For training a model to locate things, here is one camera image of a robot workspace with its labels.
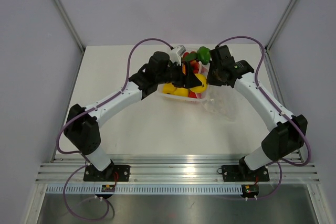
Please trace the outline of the yellow lemon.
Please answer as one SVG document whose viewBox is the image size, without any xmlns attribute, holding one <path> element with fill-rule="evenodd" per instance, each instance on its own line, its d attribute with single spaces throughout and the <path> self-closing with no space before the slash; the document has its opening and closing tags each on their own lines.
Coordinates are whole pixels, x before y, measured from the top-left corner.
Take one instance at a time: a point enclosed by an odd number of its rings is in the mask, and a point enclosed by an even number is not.
<svg viewBox="0 0 336 224">
<path fill-rule="evenodd" d="M 207 80 L 206 77 L 200 73 L 197 73 L 196 78 L 199 80 L 198 86 L 190 88 L 190 91 L 194 93 L 203 93 L 207 89 Z"/>
</svg>

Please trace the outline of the red tomato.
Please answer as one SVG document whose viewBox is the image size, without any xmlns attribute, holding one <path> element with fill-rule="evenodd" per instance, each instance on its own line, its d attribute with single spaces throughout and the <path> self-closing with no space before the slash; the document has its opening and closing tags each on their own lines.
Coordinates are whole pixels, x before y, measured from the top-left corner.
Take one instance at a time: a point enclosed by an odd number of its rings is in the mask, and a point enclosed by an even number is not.
<svg viewBox="0 0 336 224">
<path fill-rule="evenodd" d="M 199 93 L 195 93 L 195 92 L 189 91 L 188 97 L 192 98 L 192 99 L 200 99 L 202 97 L 202 95 L 199 94 Z"/>
</svg>

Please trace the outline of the red lychee bunch with leaves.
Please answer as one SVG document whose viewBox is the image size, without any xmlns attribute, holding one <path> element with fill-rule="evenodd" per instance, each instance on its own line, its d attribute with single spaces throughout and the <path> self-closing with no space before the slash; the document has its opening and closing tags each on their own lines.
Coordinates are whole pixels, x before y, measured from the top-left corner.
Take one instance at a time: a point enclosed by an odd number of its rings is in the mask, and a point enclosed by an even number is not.
<svg viewBox="0 0 336 224">
<path fill-rule="evenodd" d="M 190 62 L 190 65 L 194 73 L 200 73 L 200 63 L 197 59 L 197 53 L 195 51 L 185 52 L 182 57 L 182 65 L 184 64 L 184 59 Z"/>
</svg>

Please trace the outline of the yellow bell pepper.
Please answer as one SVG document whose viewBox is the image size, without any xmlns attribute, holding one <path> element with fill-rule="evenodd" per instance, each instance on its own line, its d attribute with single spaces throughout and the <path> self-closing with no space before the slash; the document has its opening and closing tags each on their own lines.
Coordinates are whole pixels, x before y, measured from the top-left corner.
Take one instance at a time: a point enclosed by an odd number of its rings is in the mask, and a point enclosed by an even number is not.
<svg viewBox="0 0 336 224">
<path fill-rule="evenodd" d="M 176 90 L 176 87 L 171 83 L 166 83 L 162 87 L 162 93 L 163 94 L 171 94 L 172 95 L 175 92 L 175 90 Z"/>
</svg>

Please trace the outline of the clear zip top bag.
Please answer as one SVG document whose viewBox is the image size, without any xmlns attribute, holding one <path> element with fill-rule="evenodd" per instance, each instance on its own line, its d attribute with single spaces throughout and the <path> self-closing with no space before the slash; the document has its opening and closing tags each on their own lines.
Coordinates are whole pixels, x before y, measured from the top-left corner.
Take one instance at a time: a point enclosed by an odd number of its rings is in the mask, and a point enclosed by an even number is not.
<svg viewBox="0 0 336 224">
<path fill-rule="evenodd" d="M 235 121 L 239 115 L 238 93 L 231 87 L 210 86 L 201 102 L 207 112 Z"/>
</svg>

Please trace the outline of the yellow pear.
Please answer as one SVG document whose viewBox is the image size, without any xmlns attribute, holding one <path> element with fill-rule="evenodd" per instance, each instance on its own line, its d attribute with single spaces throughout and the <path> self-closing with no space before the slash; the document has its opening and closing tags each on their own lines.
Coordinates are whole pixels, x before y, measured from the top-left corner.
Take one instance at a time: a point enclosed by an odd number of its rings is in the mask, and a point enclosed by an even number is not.
<svg viewBox="0 0 336 224">
<path fill-rule="evenodd" d="M 189 90 L 186 88 L 176 88 L 173 92 L 173 95 L 181 96 L 181 97 L 188 97 Z"/>
</svg>

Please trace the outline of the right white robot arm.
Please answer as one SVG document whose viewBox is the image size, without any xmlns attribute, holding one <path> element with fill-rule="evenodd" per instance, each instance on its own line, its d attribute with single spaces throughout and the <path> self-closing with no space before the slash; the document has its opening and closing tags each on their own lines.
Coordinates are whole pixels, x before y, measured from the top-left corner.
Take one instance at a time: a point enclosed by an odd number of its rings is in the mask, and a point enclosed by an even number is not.
<svg viewBox="0 0 336 224">
<path fill-rule="evenodd" d="M 207 84 L 235 89 L 259 114 L 269 132 L 260 147 L 239 161 L 239 176 L 250 180 L 259 168 L 303 147 L 308 121 L 281 105 L 256 79 L 252 66 L 246 60 L 235 61 L 226 45 L 215 47 L 209 54 Z"/>
</svg>

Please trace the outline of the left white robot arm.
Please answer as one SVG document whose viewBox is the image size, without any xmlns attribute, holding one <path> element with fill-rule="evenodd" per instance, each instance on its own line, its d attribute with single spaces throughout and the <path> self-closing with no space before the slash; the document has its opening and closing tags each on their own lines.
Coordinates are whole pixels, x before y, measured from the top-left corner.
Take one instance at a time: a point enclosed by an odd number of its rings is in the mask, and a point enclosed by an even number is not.
<svg viewBox="0 0 336 224">
<path fill-rule="evenodd" d="M 114 166 L 100 146 L 100 128 L 117 113 L 148 97 L 160 84 L 166 83 L 189 90 L 202 88 L 206 82 L 194 73 L 189 62 L 184 66 L 172 63 L 167 53 L 157 51 L 148 63 L 126 79 L 121 90 L 90 106 L 75 104 L 70 108 L 64 135 L 94 166 L 95 175 L 100 180 L 109 180 L 113 176 Z"/>
</svg>

